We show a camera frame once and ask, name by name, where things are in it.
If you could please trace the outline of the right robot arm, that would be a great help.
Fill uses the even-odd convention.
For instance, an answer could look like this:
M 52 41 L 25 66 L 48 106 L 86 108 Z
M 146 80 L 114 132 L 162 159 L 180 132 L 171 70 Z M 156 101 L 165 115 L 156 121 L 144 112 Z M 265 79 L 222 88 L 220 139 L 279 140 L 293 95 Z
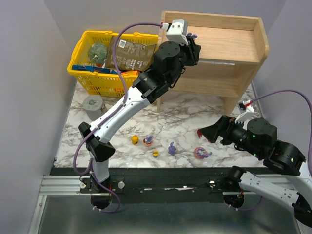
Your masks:
M 248 122 L 247 128 L 234 117 L 222 116 L 215 124 L 201 128 L 199 137 L 215 143 L 222 137 L 222 145 L 234 144 L 236 150 L 246 151 L 262 161 L 271 171 L 282 175 L 294 187 L 285 189 L 267 182 L 245 169 L 232 166 L 220 185 L 225 190 L 243 189 L 269 199 L 294 214 L 302 224 L 312 225 L 312 174 L 305 156 L 287 142 L 277 139 L 277 128 L 264 118 Z

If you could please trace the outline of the purple bunny with strawberry cake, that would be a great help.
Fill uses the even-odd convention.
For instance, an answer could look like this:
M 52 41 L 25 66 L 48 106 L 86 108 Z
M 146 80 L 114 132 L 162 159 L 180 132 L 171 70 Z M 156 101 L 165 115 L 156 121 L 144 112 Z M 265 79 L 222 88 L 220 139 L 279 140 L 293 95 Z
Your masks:
M 177 148 L 174 146 L 174 142 L 170 143 L 170 146 L 168 147 L 168 153 L 173 156 L 177 153 Z

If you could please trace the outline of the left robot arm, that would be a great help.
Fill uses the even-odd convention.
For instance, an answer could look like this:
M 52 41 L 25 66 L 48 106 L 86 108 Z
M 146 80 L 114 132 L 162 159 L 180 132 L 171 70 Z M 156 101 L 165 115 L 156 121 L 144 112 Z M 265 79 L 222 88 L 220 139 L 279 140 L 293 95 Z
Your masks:
M 150 68 L 137 77 L 121 103 L 116 103 L 94 122 L 79 125 L 82 142 L 91 156 L 93 180 L 99 189 L 104 188 L 109 178 L 109 158 L 116 151 L 110 143 L 113 135 L 137 112 L 174 88 L 187 66 L 198 64 L 201 47 L 195 44 L 193 35 L 187 35 L 186 39 L 185 45 L 174 41 L 162 43 L 154 53 Z

